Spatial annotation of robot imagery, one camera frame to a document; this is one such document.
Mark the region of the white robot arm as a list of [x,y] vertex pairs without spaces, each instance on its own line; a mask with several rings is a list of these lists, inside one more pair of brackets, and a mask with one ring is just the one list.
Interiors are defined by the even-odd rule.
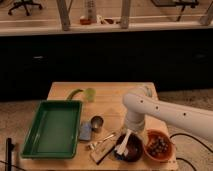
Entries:
[[122,101],[124,124],[132,131],[142,131],[150,115],[213,143],[213,111],[155,100],[145,86],[130,89]]

